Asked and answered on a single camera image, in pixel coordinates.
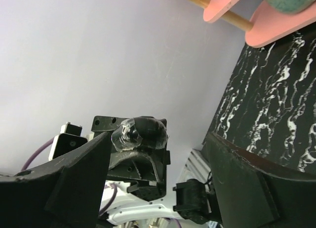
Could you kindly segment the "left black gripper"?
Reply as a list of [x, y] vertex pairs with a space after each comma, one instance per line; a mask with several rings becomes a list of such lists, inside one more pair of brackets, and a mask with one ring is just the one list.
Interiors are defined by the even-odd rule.
[[129, 182], [128, 193], [145, 201], [166, 195], [167, 120], [153, 116], [120, 118], [97, 115], [91, 131], [94, 136], [108, 132], [111, 158], [107, 180]]

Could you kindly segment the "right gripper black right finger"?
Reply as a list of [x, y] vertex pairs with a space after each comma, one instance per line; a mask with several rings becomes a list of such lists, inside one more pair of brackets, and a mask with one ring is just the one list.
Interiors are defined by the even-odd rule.
[[316, 176], [283, 167], [215, 133], [205, 137], [225, 228], [314, 228]]

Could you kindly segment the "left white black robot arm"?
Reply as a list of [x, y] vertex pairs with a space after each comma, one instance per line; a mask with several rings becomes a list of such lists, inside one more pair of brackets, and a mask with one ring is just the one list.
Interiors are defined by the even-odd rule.
[[109, 133], [110, 163], [101, 219], [113, 225], [151, 218], [219, 222], [210, 166], [194, 152], [193, 172], [167, 190], [167, 121], [152, 116], [95, 116], [92, 132]]

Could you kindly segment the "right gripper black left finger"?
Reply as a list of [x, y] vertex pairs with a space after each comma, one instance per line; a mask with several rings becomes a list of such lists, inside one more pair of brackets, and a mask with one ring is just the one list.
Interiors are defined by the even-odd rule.
[[0, 178], [2, 228], [96, 227], [108, 173], [111, 136], [104, 132], [45, 164]]

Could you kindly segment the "black earbud charging case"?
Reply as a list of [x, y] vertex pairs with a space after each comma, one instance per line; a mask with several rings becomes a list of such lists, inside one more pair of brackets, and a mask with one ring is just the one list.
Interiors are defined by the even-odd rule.
[[116, 151], [146, 147], [162, 150], [168, 141], [167, 120], [139, 116], [123, 120], [113, 131], [111, 141]]

